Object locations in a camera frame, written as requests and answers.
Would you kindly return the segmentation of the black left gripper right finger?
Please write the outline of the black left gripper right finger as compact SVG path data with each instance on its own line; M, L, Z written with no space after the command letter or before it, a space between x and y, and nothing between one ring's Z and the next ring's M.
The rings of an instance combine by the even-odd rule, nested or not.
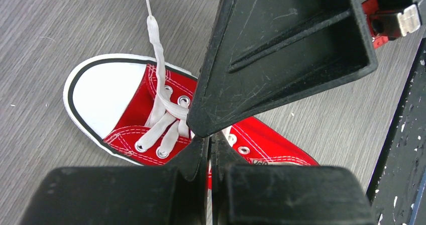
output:
M229 192L226 175L231 166L248 162L218 132L210 139L212 223L227 224L229 217Z

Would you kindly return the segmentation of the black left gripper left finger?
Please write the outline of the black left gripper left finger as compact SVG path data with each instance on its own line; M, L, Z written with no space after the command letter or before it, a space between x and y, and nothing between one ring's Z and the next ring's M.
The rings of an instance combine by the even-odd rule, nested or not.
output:
M194 137L167 166L177 169L170 212L171 224L206 224L208 144Z

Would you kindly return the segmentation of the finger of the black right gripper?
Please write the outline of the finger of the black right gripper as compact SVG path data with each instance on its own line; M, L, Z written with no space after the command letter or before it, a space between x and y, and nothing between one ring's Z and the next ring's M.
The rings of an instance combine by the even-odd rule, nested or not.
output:
M187 122L207 137L377 66L360 0L221 0Z

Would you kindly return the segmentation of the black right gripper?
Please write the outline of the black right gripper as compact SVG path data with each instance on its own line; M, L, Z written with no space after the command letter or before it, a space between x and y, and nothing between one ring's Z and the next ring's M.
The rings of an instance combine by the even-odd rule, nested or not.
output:
M425 0L355 0L374 49L425 26Z

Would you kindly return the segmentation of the white shoelace of sneaker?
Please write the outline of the white shoelace of sneaker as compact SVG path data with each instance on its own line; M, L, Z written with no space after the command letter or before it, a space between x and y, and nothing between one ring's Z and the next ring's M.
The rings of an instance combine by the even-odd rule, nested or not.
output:
M146 0L146 5L149 40L157 62L155 71L157 85L153 108L145 123L145 126L150 129L135 143L135 149L139 153L144 153L153 147L161 136L164 136L156 149L156 155L160 159L165 159L174 149L179 137L194 138L195 134L186 124L190 98L183 95L178 98L177 103L170 100L173 89L165 84L166 62L160 41L159 26L152 14L150 0Z

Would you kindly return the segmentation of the red canvas sneaker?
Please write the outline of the red canvas sneaker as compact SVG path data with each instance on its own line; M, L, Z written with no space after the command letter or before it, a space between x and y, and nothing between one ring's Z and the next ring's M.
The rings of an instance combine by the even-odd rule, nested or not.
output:
M185 121L170 118L145 145L157 91L153 57L114 53L92 57L69 74L63 102L73 122L109 154L139 165L161 166L193 137ZM229 146L254 165L315 166L317 162L255 117L223 130Z

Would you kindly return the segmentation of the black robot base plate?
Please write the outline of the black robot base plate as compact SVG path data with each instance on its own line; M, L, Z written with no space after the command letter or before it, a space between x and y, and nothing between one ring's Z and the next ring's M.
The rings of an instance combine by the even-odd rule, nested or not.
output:
M377 224L425 224L425 39L366 194Z

